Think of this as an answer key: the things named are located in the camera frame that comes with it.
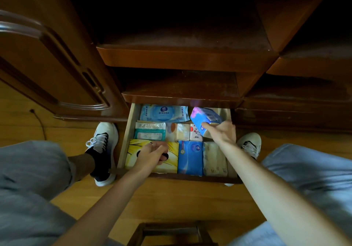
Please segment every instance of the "leg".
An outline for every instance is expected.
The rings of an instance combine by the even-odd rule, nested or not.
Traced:
[[[110,178],[107,149],[113,150],[117,137],[106,131],[94,134],[85,154],[70,158],[48,141],[0,148],[0,245],[52,245],[76,222],[49,201],[88,173]],[[107,240],[106,245],[119,244]]]
[[[352,161],[305,147],[284,144],[262,164],[297,188],[352,236]],[[268,222],[230,243],[284,245]]]

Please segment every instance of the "black sneaker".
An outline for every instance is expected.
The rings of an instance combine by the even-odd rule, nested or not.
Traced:
[[[115,181],[116,174],[110,173],[115,169],[114,149],[119,140],[117,128],[112,123],[99,123],[94,137],[86,142],[86,153],[91,155],[95,162],[95,169],[90,174],[99,187],[106,186]]]

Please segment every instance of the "shoelace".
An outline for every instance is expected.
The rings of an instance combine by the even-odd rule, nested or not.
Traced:
[[[86,146],[88,148],[94,147],[97,152],[102,153],[104,150],[106,150],[107,134],[99,134],[95,137],[92,137],[86,142]]]
[[[257,147],[249,141],[244,142],[241,148],[255,158],[257,158],[259,155]]]

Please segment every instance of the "sneaker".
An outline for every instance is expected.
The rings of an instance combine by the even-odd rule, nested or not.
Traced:
[[[106,186],[115,181],[116,174],[111,173],[115,169],[114,149],[119,140],[117,128],[112,123],[99,123],[94,136],[86,142],[86,153],[91,155],[95,162],[95,169],[90,174],[95,184],[99,187]]]
[[[254,159],[258,159],[261,151],[262,139],[257,133],[249,133],[241,137],[237,142],[237,146],[248,152]]]

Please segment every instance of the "wet wipes pack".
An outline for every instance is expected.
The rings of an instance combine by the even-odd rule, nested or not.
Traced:
[[[186,122],[189,121],[188,107],[144,104],[139,119],[166,123]]]
[[[136,123],[134,130],[135,139],[165,140],[165,123]]]

